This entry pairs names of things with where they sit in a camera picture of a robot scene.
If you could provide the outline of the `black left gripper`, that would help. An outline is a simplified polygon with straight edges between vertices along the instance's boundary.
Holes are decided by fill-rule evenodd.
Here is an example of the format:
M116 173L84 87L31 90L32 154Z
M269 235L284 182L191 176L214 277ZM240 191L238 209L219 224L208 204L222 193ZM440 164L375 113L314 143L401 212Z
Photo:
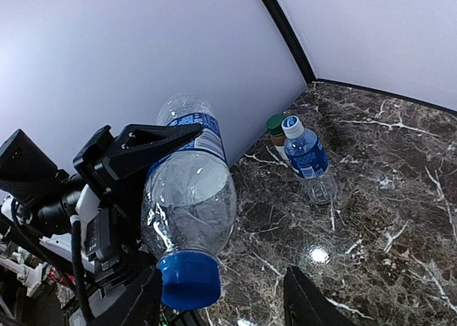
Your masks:
M199 123L181 126L130 124L113 136L99 129L76 155L74 167L103 206L116 210L121 247L96 283L110 291L131 284L147 260L139 254L141 199L146 169L201 135Z

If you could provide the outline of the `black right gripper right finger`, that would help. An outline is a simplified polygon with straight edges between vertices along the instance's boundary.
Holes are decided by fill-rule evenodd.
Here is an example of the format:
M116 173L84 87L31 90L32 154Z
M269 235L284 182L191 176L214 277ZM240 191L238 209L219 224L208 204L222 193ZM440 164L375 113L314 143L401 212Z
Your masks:
M296 266L283 279L285 325L353 325Z

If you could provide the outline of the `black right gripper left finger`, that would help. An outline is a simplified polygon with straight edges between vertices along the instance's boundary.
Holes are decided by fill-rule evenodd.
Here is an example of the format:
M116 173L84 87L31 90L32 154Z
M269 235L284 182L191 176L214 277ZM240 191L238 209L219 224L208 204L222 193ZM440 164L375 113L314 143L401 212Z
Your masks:
M158 325L161 293L161 271L147 267L105 312L87 325Z

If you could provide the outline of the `blue Pepsi bottle cap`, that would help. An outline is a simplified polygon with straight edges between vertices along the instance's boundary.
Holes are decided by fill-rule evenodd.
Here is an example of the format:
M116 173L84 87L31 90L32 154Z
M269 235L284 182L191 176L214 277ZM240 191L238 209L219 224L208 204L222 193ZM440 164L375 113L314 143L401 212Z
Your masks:
M198 310L221 296L218 262L208 253L180 250L158 261L162 276L161 301L177 310Z

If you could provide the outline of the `Pepsi bottle blue label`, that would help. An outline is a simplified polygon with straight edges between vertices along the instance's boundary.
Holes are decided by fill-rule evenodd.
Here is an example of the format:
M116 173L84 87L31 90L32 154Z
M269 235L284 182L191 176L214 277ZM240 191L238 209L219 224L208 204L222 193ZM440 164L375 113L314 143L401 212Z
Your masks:
M207 101L188 94L172 97L156 122L199 123L203 131L150 167L142 201L142 240L158 261L176 251L194 250L218 262L237 214L219 123Z

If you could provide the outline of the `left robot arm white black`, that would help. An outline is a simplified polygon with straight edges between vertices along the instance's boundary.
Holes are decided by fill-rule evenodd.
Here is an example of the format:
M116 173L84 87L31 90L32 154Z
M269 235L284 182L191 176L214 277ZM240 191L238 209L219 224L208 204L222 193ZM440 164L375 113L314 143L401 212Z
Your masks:
M161 272L139 249L141 199L151 165L201 135L185 126L104 126L69 175L23 132L1 146L1 189L10 216L3 240L41 261L41 282L69 287L88 325L157 325Z

